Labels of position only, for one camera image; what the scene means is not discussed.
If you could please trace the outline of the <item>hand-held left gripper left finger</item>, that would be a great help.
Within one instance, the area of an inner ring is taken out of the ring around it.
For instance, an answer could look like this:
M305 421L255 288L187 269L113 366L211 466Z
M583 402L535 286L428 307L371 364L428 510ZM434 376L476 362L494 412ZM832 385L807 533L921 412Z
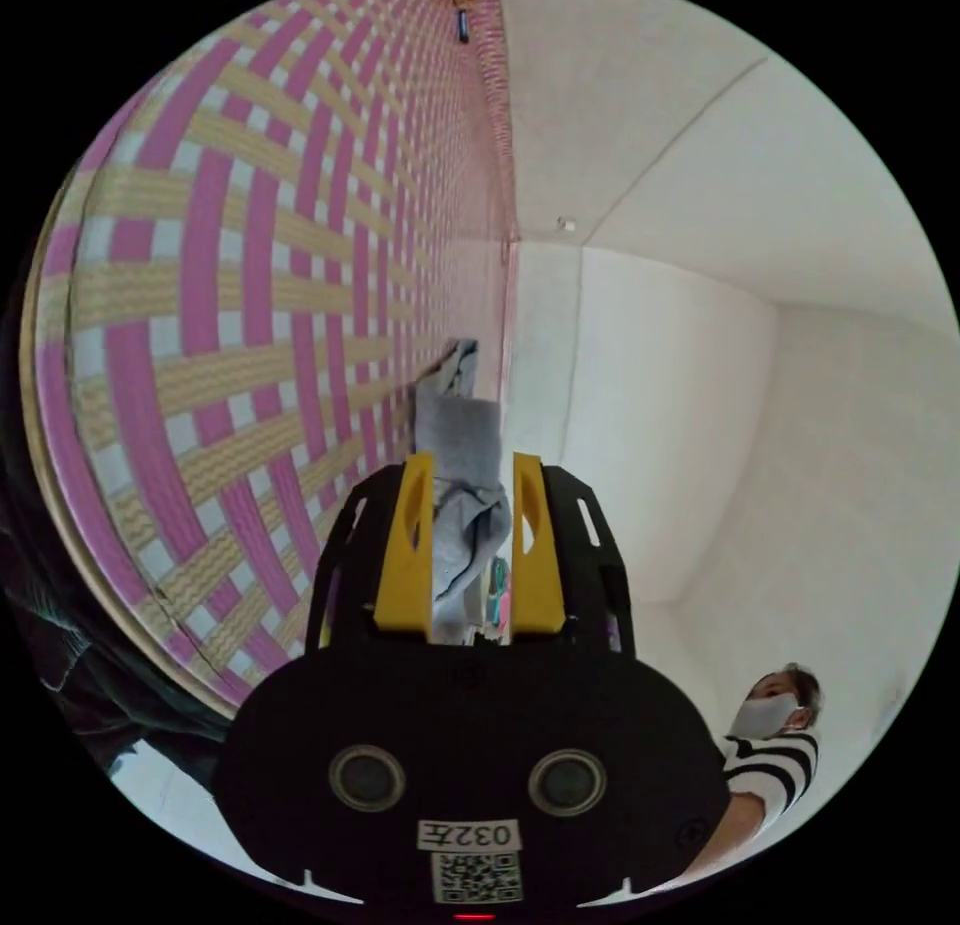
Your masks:
M377 593L377 628L429 634L433 624L433 459L418 452L404 463Z

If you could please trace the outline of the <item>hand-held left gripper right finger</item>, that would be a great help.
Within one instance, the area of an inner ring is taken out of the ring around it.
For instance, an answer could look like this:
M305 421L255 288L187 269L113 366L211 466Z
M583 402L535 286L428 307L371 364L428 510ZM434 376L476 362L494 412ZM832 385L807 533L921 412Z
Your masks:
M516 452L513 477L511 633L556 635L565 624L565 607L540 459Z

